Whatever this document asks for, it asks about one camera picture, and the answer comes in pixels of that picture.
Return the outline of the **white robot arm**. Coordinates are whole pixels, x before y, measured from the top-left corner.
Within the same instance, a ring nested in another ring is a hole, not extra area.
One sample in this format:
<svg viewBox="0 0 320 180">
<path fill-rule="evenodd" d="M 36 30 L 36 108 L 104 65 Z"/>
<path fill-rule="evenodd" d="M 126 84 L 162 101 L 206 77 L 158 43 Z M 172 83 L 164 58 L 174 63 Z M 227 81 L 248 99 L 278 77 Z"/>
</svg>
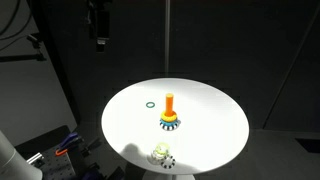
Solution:
<svg viewBox="0 0 320 180">
<path fill-rule="evenodd" d="M 0 131 L 0 180 L 42 180 L 40 169 L 30 165 Z"/>
</svg>

